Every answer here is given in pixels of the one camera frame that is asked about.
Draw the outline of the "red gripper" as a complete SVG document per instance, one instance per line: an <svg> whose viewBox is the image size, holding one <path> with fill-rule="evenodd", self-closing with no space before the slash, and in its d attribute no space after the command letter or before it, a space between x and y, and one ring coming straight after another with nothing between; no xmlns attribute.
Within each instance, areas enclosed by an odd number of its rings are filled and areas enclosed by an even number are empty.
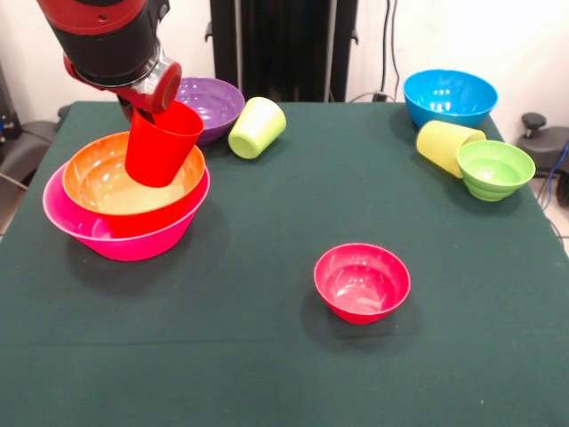
<svg viewBox="0 0 569 427"><path fill-rule="evenodd" d="M163 52L156 54L156 59L149 63L150 70L145 71L126 85L100 85L84 78L67 56L63 57L66 71L75 79L100 91L116 95L121 110L128 123L132 122L133 108L139 109L139 115L152 125L156 124L152 114L161 114L174 101L181 81L181 66Z"/></svg>

